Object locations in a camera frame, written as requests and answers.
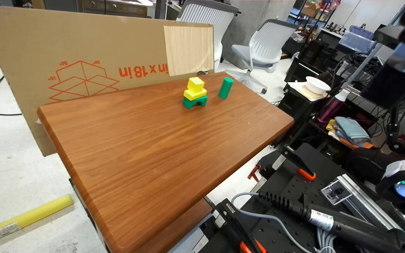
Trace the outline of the yellow arch building block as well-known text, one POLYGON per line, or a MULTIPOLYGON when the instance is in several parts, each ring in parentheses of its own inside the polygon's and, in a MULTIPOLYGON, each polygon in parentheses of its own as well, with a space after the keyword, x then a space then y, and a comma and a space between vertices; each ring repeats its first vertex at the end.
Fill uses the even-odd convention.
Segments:
POLYGON ((207 94, 207 90, 203 89, 203 90, 192 90, 192 89, 188 89, 183 96, 190 100, 190 101, 195 101, 200 97, 204 97, 207 94))

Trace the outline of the yellow cube building block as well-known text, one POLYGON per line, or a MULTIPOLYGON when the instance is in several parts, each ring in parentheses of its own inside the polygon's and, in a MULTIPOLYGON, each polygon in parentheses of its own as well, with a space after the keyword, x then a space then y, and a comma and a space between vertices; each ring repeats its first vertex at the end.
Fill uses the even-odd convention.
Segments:
POLYGON ((203 92, 204 82, 200 78, 190 78, 188 82, 188 89, 192 92, 203 92))

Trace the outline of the maroon bottle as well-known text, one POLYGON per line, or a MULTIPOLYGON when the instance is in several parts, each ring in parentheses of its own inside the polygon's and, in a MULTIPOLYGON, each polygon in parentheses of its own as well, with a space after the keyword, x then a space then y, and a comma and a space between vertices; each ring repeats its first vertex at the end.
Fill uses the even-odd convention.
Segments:
POLYGON ((351 92, 348 89, 342 89, 334 99, 331 99, 327 106, 320 113, 317 121, 321 125, 325 125, 332 116, 344 106, 351 92))

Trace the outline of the light plywood panel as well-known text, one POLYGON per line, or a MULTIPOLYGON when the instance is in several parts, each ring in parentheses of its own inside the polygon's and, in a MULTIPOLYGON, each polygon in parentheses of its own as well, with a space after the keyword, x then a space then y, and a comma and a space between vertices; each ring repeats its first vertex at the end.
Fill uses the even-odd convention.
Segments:
POLYGON ((207 72, 214 68, 211 26, 165 26, 164 34, 171 76, 207 72))

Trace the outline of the orange handled clamp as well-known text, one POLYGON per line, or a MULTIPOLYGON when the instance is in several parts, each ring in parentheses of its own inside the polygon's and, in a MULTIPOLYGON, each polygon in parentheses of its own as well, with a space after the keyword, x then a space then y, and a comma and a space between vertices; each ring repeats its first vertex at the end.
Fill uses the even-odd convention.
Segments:
POLYGON ((304 180, 314 182, 317 179, 317 173, 313 172, 310 166, 290 146, 279 148, 278 151, 273 151, 269 155, 261 158, 248 177, 258 182, 256 173, 261 173, 264 177, 269 179, 278 170, 275 163, 280 156, 283 156, 286 161, 290 161, 296 166, 296 173, 300 175, 304 180))
POLYGON ((217 206, 217 211, 224 218, 226 225, 235 236, 238 253, 269 253, 268 249, 255 239, 240 221, 241 213, 230 200, 224 200, 217 206))

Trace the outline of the green cylinder block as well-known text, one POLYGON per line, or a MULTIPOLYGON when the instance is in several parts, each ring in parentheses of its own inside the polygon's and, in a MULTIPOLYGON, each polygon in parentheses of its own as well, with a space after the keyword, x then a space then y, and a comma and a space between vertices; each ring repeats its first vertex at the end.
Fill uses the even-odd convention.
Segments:
POLYGON ((233 78, 226 78, 223 82, 223 86, 220 89, 219 97, 224 99, 224 100, 228 99, 234 83, 235 83, 235 80, 233 78))

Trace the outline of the yellow roll on floor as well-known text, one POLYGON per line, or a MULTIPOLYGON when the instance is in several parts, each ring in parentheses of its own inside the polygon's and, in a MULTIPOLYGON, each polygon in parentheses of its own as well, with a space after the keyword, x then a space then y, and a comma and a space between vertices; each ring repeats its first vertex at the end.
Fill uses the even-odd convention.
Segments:
POLYGON ((62 196, 47 204, 36 207, 27 213, 13 217, 8 221, 0 222, 0 239, 8 238, 19 231, 26 229, 51 215, 55 215, 74 206, 74 198, 71 196, 62 196))

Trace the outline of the folded blue cloth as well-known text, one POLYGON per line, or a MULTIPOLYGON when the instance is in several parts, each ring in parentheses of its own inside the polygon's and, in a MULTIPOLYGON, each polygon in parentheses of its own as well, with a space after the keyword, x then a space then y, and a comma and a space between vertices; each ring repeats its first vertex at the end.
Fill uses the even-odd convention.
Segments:
POLYGON ((370 139, 368 131, 354 118, 337 117, 335 123, 338 132, 354 144, 362 144, 370 139))

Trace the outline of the large cardboard box sheet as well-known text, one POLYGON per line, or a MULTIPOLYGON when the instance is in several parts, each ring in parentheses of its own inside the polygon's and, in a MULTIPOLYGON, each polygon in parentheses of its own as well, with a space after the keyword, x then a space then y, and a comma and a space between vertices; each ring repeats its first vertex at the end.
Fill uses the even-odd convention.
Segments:
POLYGON ((0 6, 0 69, 46 156, 41 106, 196 75, 169 75, 165 26, 210 24, 0 6))

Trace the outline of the grey office chair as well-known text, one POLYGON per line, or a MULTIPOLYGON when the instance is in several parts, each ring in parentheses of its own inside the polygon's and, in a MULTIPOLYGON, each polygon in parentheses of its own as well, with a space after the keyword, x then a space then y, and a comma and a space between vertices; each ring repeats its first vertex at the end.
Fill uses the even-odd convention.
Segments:
POLYGON ((268 93, 268 86, 255 79, 252 72, 275 68, 282 59, 282 48, 296 30, 296 24, 271 19, 254 33, 247 45, 233 45, 235 57, 247 66, 248 78, 261 86, 262 94, 268 93))

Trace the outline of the white bowl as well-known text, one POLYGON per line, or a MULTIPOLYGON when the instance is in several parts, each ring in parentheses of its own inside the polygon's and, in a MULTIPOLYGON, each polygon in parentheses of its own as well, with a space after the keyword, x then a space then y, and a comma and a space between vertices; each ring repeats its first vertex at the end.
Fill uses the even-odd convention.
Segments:
POLYGON ((318 78, 307 76, 307 89, 316 94, 323 94, 331 90, 331 86, 318 78))

